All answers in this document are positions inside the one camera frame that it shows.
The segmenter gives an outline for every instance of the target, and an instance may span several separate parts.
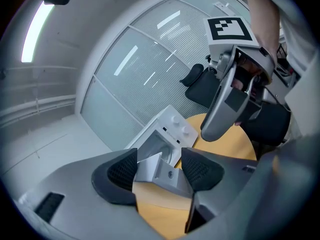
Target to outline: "fluorescent light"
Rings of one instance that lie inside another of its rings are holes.
[[[127,64],[127,62],[130,60],[130,58],[132,57],[132,55],[134,55],[134,53],[136,52],[136,50],[138,50],[138,47],[135,45],[131,51],[129,51],[129,53],[125,56],[125,58],[123,59],[123,61],[121,62],[121,64],[118,66],[118,68],[116,69],[116,71],[114,72],[114,75],[117,76],[119,75],[119,73],[121,72],[121,70],[124,68],[124,66]]]
[[[176,63],[174,62],[174,63],[171,65],[171,67],[168,68],[168,70],[167,70],[166,72],[168,72],[168,71],[173,67],[174,64],[176,64]]]
[[[21,62],[32,62],[40,31],[53,7],[53,4],[42,2],[36,11],[24,40]]]
[[[156,85],[158,82],[159,82],[159,81],[156,81],[155,84],[152,86],[152,88],[155,87],[155,85]]]
[[[175,17],[178,17],[180,15],[180,11],[178,10],[174,14],[170,15],[168,18],[165,18],[163,21],[161,21],[156,27],[160,29],[164,25],[166,25],[169,21],[173,20]]]
[[[156,72],[153,72],[152,75],[150,75],[150,77],[148,78],[147,81],[145,81],[145,83],[143,84],[144,86],[149,82],[149,80],[154,76]]]
[[[190,30],[190,26],[186,25],[182,28],[180,28],[178,31],[174,32],[173,34],[168,36],[168,40],[175,38],[176,36],[180,35],[181,33],[185,32],[185,31],[189,31]]]
[[[176,25],[174,25],[172,28],[170,28],[168,31],[164,32],[162,35],[160,35],[160,39],[163,38],[166,34],[170,33],[172,30],[174,30],[176,27],[180,25],[180,22]]]
[[[165,59],[165,62],[166,62],[167,60],[169,60],[170,57],[171,57],[172,55],[174,55],[174,53],[175,53],[176,51],[177,51],[177,50],[175,50],[173,53],[171,53],[171,54],[169,55],[169,57]]]

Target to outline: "wooden table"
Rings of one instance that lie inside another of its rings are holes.
[[[223,156],[256,160],[254,148],[240,126],[232,126],[220,139],[206,142],[201,138],[200,126],[206,114],[189,117],[187,121],[199,133],[193,148]],[[181,161],[176,164],[181,168]],[[191,199],[173,194],[153,183],[137,182],[133,185],[139,214],[166,239],[183,236],[189,215]]]

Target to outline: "glass panel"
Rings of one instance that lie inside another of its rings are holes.
[[[124,149],[142,130],[142,126],[96,80],[91,82],[81,115],[112,151]]]
[[[208,15],[178,0],[168,0],[141,16],[133,26],[179,55],[191,69],[208,62],[210,54],[204,18]]]
[[[206,14],[210,15],[211,17],[227,16],[226,13],[224,13],[222,10],[220,10],[215,6],[215,3],[217,2],[221,2],[224,6],[226,6],[227,3],[224,0],[182,0],[182,1],[185,1],[186,3],[189,3],[190,5],[195,6],[196,8],[204,11]],[[240,13],[237,12],[232,6],[228,5],[227,7],[236,15],[240,15]]]
[[[225,0],[226,2],[228,2],[233,8],[235,8],[241,15],[242,17],[244,17],[244,19],[251,24],[251,18],[250,18],[250,12],[249,10],[242,5],[239,1],[237,0]]]
[[[168,105],[185,118],[208,110],[185,97],[187,88],[179,80],[188,73],[189,69],[174,54],[129,28],[109,51],[96,76],[146,125]]]

